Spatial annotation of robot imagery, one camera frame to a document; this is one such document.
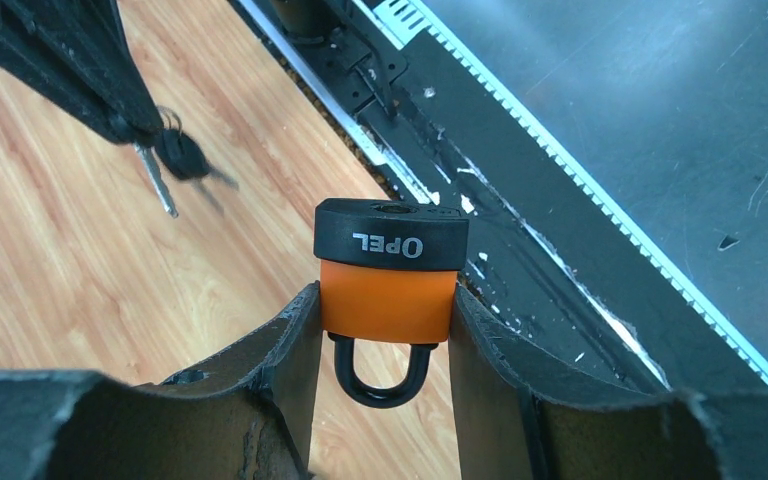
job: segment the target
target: laminate flooring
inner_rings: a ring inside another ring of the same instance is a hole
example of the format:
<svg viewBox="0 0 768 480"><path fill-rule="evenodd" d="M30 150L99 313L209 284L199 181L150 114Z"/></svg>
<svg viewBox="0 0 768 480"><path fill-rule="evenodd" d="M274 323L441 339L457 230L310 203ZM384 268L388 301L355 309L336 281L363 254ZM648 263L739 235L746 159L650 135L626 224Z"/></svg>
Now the laminate flooring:
<svg viewBox="0 0 768 480"><path fill-rule="evenodd" d="M159 104L241 185L171 184L163 211L130 148L110 145L0 70L0 368L90 368L159 382L269 320L315 280L313 211L384 197L224 0L120 2ZM323 342L311 467L334 479L458 478L447 350L410 404L339 389ZM402 346L361 344L361 378L391 385Z"/></svg>

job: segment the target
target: padlock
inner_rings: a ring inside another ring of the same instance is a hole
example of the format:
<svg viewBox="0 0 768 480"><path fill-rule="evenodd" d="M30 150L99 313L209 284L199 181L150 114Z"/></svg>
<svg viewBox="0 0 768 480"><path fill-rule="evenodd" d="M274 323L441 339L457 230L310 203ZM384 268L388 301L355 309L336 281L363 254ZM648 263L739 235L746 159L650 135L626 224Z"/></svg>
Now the padlock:
<svg viewBox="0 0 768 480"><path fill-rule="evenodd" d="M435 205L327 199L316 208L322 325L340 385L359 403L390 408L419 392L431 351L449 338L468 233L460 210ZM405 380L389 389L361 382L355 339L411 344Z"/></svg>

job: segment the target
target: black panel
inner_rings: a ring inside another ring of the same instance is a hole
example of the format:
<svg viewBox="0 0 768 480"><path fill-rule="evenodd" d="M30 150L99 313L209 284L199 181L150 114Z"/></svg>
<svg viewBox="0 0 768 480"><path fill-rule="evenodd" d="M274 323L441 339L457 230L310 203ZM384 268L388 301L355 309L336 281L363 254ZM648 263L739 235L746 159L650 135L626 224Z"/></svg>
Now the black panel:
<svg viewBox="0 0 768 480"><path fill-rule="evenodd" d="M383 110L376 108L368 108L360 119L373 125L375 132L385 137L403 158L411 159L408 163L419 178L435 179L429 186L440 194L441 205L460 204L458 186L442 181L434 155L429 153L429 148L423 148L424 141L416 136L406 119L388 122ZM464 274L488 307L499 309L501 322L605 381L646 391L660 388L619 340L600 328L601 319L537 243L522 234L512 217L483 208L477 211L478 216L470 215L471 265ZM492 264L482 260L485 255L493 260ZM585 329L593 329L592 334L580 335Z"/></svg>
<svg viewBox="0 0 768 480"><path fill-rule="evenodd" d="M768 359L768 0L425 3Z"/></svg>
<svg viewBox="0 0 768 480"><path fill-rule="evenodd" d="M492 189L551 241L575 269L576 278L597 293L609 310L633 325L638 339L666 372L670 384L712 389L763 387L760 378L537 142L451 55L443 52L443 47L427 33L418 35L403 50L410 71L424 79L409 86L414 91L411 98L444 130L441 136L451 140L459 153L481 170ZM421 94L425 86L433 86L436 95L425 98ZM411 167L422 163L419 159L404 158ZM474 175L459 173L458 168L469 169L465 160L460 162L443 164L441 168L456 185L456 195L467 195L476 206L478 216L473 223L497 221L504 211L500 198L492 194L492 189L476 186ZM417 168L416 173L430 190L448 185L438 172L431 174L424 168ZM512 218L504 222L508 222L506 243L513 245L513 239L526 236L521 229L514 228ZM510 247L492 252L496 260L490 264L497 271L507 265L531 270L515 252ZM497 305L506 312L507 303L517 305L517 301L516 292L509 291L507 298L500 299ZM502 317L511 320L509 314L502 313Z"/></svg>

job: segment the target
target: padlock body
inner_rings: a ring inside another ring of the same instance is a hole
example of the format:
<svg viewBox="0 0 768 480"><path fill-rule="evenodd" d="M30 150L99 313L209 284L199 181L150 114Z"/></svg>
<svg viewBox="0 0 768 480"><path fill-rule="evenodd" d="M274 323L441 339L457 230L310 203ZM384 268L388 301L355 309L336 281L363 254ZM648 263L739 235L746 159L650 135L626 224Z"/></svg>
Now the padlock body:
<svg viewBox="0 0 768 480"><path fill-rule="evenodd" d="M456 271L385 270L322 260L322 326L361 340L442 343L449 338L456 283Z"/></svg>

